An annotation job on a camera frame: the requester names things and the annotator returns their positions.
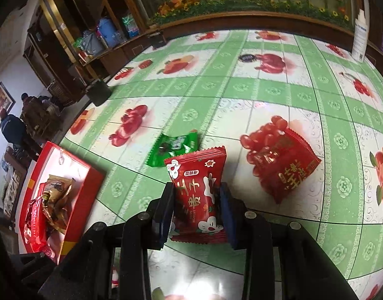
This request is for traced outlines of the large red snack pack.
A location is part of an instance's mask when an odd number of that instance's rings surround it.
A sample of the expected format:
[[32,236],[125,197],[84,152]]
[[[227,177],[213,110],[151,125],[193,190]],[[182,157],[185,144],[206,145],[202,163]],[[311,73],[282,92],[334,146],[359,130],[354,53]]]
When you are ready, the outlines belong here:
[[48,248],[48,225],[43,210],[43,191],[45,183],[40,183],[37,195],[29,201],[23,229],[25,244],[35,253]]

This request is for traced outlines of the green snack packet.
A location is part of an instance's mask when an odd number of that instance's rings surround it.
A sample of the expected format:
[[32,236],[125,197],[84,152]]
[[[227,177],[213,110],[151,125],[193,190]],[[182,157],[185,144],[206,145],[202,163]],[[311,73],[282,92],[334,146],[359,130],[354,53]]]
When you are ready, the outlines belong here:
[[161,134],[150,150],[146,164],[150,167],[164,167],[166,159],[192,153],[197,149],[198,132],[196,130],[177,137]]

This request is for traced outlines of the red gold lettered packet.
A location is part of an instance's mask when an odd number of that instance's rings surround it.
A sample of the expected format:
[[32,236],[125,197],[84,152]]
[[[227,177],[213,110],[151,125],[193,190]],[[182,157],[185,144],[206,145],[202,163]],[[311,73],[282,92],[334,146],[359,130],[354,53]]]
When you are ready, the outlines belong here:
[[290,128],[277,137],[271,146],[250,155],[253,175],[261,187],[280,204],[320,165],[307,141]]

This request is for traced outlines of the red white gift box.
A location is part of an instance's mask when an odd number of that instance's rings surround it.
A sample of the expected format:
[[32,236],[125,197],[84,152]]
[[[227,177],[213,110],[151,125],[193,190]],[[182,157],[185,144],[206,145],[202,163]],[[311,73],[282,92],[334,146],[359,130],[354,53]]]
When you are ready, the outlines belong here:
[[105,174],[52,142],[27,184],[19,228],[28,253],[59,264],[84,233]]

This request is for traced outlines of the brown gold snack bag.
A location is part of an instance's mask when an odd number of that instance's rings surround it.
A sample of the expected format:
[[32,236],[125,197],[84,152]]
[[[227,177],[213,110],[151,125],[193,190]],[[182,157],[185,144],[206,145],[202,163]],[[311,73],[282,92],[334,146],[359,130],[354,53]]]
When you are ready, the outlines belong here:
[[49,175],[42,194],[44,215],[53,229],[61,234],[66,234],[69,222],[67,203],[74,183],[74,178]]

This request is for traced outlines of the black table clamp near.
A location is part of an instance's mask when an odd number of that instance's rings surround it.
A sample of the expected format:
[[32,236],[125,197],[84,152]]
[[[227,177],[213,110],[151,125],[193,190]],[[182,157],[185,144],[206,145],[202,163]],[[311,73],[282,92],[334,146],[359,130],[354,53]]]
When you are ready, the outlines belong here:
[[86,95],[95,106],[101,106],[111,96],[112,91],[109,86],[100,79],[95,79],[86,88]]

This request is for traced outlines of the black table clamp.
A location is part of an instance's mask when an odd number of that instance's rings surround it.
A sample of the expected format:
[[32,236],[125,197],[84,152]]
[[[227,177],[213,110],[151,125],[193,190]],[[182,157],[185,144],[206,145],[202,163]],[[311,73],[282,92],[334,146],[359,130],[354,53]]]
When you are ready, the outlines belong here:
[[101,106],[111,96],[112,91],[109,86],[100,79],[95,79],[86,88],[86,95],[95,106]]
[[154,50],[157,50],[167,45],[167,40],[164,36],[164,33],[161,30],[148,34],[147,38]]

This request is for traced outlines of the black table clamp far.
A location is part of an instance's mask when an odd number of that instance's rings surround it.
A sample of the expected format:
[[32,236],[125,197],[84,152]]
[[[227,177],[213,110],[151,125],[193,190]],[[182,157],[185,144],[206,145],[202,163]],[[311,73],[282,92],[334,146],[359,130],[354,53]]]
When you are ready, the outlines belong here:
[[154,50],[157,50],[167,45],[167,40],[164,36],[164,33],[161,30],[148,34],[147,38]]

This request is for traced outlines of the blue container on shelf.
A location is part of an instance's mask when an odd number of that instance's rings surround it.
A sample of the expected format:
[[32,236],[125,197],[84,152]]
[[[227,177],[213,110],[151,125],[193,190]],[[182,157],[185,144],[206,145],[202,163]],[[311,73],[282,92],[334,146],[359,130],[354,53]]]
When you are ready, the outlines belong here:
[[101,18],[98,21],[97,27],[101,36],[110,48],[114,48],[120,43],[118,30],[110,19]]

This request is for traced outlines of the wooden display cabinet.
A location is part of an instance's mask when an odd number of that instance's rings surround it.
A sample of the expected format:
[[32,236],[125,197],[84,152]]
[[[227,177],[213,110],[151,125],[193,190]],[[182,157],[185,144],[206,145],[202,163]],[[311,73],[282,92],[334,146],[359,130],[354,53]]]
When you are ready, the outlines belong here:
[[[110,19],[120,43],[110,48],[98,30]],[[63,106],[78,102],[95,79],[113,76],[148,47],[136,0],[38,0],[24,57]]]

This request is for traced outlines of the white spray bottle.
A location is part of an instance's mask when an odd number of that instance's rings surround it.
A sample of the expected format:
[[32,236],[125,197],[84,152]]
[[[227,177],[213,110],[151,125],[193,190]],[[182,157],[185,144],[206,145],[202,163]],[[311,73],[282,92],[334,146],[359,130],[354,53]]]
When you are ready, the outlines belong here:
[[365,18],[365,11],[359,10],[358,16],[355,20],[354,40],[352,45],[352,58],[357,62],[363,62],[368,42],[368,24]]

